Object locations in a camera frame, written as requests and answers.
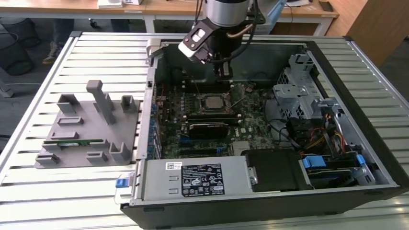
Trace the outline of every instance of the green motherboard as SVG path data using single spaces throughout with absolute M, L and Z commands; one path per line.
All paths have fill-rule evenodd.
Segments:
M 242 146 L 244 144 L 246 149 L 274 148 L 274 138 L 264 118 L 267 90 L 259 89 L 254 83 L 235 83 L 226 93 L 186 93 L 180 86 L 159 92 L 163 92 L 158 97 L 163 159 L 208 156 L 186 155 L 183 152 L 187 150 L 216 149 L 216 156 L 234 156 L 235 143 Z M 224 138 L 191 139 L 184 115 L 210 113 L 236 114 L 240 121 L 228 127 Z

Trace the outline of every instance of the mesh trash bin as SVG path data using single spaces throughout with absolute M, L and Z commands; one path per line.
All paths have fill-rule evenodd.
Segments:
M 0 24 L 7 32 L 19 36 L 19 43 L 24 47 L 40 44 L 40 38 L 30 18 L 0 18 Z
M 10 75 L 22 75 L 34 68 L 19 36 L 12 33 L 0 33 L 0 67 Z

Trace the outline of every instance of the white label sticker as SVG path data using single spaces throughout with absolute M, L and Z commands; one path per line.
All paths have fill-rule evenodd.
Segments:
M 124 11 L 126 13 L 142 13 L 142 11 Z
M 182 162 L 167 162 L 167 170 L 182 169 Z

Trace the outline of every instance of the aluminum slats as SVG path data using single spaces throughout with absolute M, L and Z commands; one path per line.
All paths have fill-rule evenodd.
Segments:
M 179 34 L 83 33 L 71 55 L 51 80 L 35 114 L 10 158 L 11 168 L 0 186 L 0 229 L 140 229 L 115 204 L 115 179 L 134 171 L 135 165 L 92 168 L 46 169 L 32 167 L 40 143 L 48 134 L 64 92 L 91 100 L 86 84 L 103 80 L 114 100 L 130 94 L 143 100 L 148 66 L 147 39 L 175 38 Z M 311 40 L 304 36 L 259 36 L 267 40 Z M 408 108 L 396 99 L 380 76 L 341 38 L 315 37 L 323 53 L 349 88 L 405 171 L 409 173 Z M 325 90 L 332 95 L 328 85 Z M 289 218 L 192 229 L 408 229 L 409 198 L 401 195 L 376 201 L 340 215 Z

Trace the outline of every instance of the person's leg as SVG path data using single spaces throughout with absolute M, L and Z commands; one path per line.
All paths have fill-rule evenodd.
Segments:
M 130 33 L 128 19 L 111 19 L 112 30 L 116 33 Z
M 48 57 L 43 60 L 43 64 L 54 64 L 56 61 L 74 29 L 74 19 L 54 19 L 54 38 L 50 44 L 51 51 Z

